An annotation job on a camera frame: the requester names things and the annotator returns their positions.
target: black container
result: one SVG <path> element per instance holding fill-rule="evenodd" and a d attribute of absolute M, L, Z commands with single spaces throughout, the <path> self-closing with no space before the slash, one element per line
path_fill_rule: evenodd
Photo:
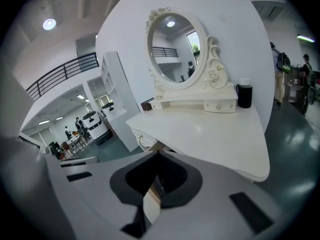
<path fill-rule="evenodd" d="M 252 102 L 252 86 L 237 84 L 236 93 L 238 94 L 238 106 L 244 109 L 250 108 Z"/>

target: black metal railing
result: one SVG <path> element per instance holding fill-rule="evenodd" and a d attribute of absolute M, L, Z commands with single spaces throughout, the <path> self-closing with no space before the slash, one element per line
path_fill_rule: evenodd
<path fill-rule="evenodd" d="M 154 57 L 178 57 L 177 49 L 153 47 Z"/>
<path fill-rule="evenodd" d="M 98 66 L 99 63 L 95 52 L 80 56 L 46 73 L 26 89 L 26 91 L 36 101 L 61 82 Z"/>

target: vanity table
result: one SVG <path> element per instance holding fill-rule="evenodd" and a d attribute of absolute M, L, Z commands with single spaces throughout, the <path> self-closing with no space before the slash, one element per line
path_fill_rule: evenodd
<path fill-rule="evenodd" d="M 174 21 L 179 24 L 181 17 L 197 33 L 200 58 L 186 81 L 175 82 L 155 60 L 153 34 L 163 30 L 168 20 L 168 27 Z M 175 38 L 184 33 L 184 29 L 170 31 Z M 171 37 L 164 41 L 176 48 Z M 269 175 L 270 163 L 261 121 L 254 105 L 236 106 L 238 96 L 218 56 L 217 43 L 215 37 L 206 35 L 195 17 L 183 10 L 168 7 L 151 11 L 146 23 L 146 50 L 152 65 L 149 71 L 154 77 L 155 97 L 149 102 L 152 110 L 143 111 L 126 123 L 144 151 L 163 144 L 166 150 L 222 165 L 250 181 L 262 182 Z"/>

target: person reflected in mirror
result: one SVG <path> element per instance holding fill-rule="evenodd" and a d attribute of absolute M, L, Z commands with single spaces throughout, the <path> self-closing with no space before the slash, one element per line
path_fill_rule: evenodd
<path fill-rule="evenodd" d="M 83 137 L 85 138 L 85 141 L 87 142 L 90 139 L 90 135 L 87 132 L 87 128 L 85 127 L 84 122 L 79 120 L 79 117 L 77 117 L 75 119 L 75 127 L 78 129 L 78 131 L 83 130 Z"/>
<path fill-rule="evenodd" d="M 308 110 L 308 105 L 309 105 L 308 91 L 309 91 L 310 85 L 308 83 L 308 76 L 310 74 L 310 71 L 312 71 L 312 67 L 309 64 L 308 54 L 303 55 L 303 59 L 304 59 L 304 65 L 300 70 L 300 83 L 302 85 L 301 92 L 302 92 L 302 97 L 303 97 L 302 99 L 304 103 L 303 103 L 303 108 L 301 112 L 302 112 L 302 115 L 305 116 Z"/>
<path fill-rule="evenodd" d="M 71 131 L 68 130 L 68 126 L 66 126 L 64 128 L 64 132 L 65 132 L 67 139 L 70 140 L 71 139 Z"/>
<path fill-rule="evenodd" d="M 279 54 L 280 52 L 276 49 L 276 46 L 273 42 L 270 42 L 271 50 L 272 50 L 272 57 L 273 57 L 273 66 L 274 66 L 274 99 L 277 101 L 276 104 L 281 106 L 284 94 L 285 94 L 285 87 L 284 87 L 284 73 L 279 70 L 278 68 L 278 61 L 279 61 Z"/>
<path fill-rule="evenodd" d="M 193 64 L 193 62 L 192 61 L 189 61 L 188 62 L 188 64 L 189 64 L 189 67 L 188 67 L 188 76 L 189 76 L 189 78 L 192 76 L 192 74 L 195 72 L 195 66 L 194 66 L 194 64 Z"/>

